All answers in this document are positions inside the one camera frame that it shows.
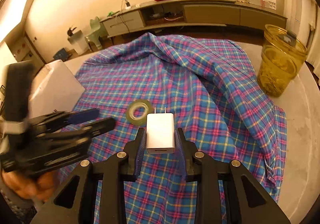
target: roll of tape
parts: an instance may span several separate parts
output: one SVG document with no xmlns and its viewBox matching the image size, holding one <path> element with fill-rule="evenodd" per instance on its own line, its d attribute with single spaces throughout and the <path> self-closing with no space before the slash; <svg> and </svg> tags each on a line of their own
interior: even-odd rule
<svg viewBox="0 0 320 224">
<path fill-rule="evenodd" d="M 140 107 L 144 108 L 141 116 L 135 117 L 134 112 Z M 138 99 L 131 103 L 125 113 L 127 120 L 135 126 L 141 126 L 147 122 L 147 115 L 152 113 L 153 108 L 151 103 L 146 99 Z"/>
</svg>

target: white charger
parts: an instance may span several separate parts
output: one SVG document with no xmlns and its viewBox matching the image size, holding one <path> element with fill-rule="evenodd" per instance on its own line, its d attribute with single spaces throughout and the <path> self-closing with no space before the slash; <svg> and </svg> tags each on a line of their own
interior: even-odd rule
<svg viewBox="0 0 320 224">
<path fill-rule="evenodd" d="M 147 115 L 147 152 L 150 154 L 172 154 L 175 151 L 174 118 L 172 113 Z"/>
</svg>

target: amber plastic bin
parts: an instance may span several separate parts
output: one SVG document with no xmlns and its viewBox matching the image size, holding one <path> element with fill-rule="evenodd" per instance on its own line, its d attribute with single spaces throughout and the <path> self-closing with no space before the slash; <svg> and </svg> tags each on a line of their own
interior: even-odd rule
<svg viewBox="0 0 320 224">
<path fill-rule="evenodd" d="M 266 25 L 258 84 L 269 96 L 279 97 L 307 58 L 306 47 L 297 36 L 274 25 Z"/>
</svg>

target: plaid cloth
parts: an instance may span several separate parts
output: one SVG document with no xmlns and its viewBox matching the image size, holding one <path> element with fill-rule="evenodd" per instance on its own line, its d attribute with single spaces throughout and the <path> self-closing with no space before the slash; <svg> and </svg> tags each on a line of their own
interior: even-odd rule
<svg viewBox="0 0 320 224">
<path fill-rule="evenodd" d="M 117 120 L 115 130 L 93 139 L 92 162 L 106 160 L 135 138 L 138 127 L 126 120 L 125 112 L 134 100 L 147 99 L 160 113 L 164 107 L 173 113 L 175 127 L 183 128 L 199 150 L 223 162 L 240 160 L 278 200 L 285 114 L 261 91 L 246 53 L 234 42 L 145 33 L 89 58 L 76 78 L 86 91 L 74 110 L 96 107 L 101 118 Z M 74 167 L 63 168 L 61 179 Z M 175 154 L 145 152 L 139 179 L 124 189 L 128 223 L 193 223 L 196 183 L 181 180 Z"/>
</svg>

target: cabinet drawer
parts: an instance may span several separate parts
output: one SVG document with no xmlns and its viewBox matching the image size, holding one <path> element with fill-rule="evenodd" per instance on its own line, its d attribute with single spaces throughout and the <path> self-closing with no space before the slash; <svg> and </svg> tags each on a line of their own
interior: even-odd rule
<svg viewBox="0 0 320 224">
<path fill-rule="evenodd" d="M 129 30 L 136 30 L 144 27 L 139 11 L 129 12 L 122 15 L 122 20 L 128 26 Z"/>
<path fill-rule="evenodd" d="M 103 25 L 106 27 L 107 32 L 110 36 L 120 35 L 129 32 L 128 28 L 126 27 L 126 25 L 124 25 L 119 16 L 104 21 Z"/>
<path fill-rule="evenodd" d="M 240 25 L 240 8 L 223 4 L 186 4 L 183 6 L 187 23 L 221 23 Z"/>
<path fill-rule="evenodd" d="M 266 24 L 272 24 L 285 28 L 287 19 L 272 13 L 254 9 L 241 8 L 240 25 L 264 30 Z"/>
</svg>

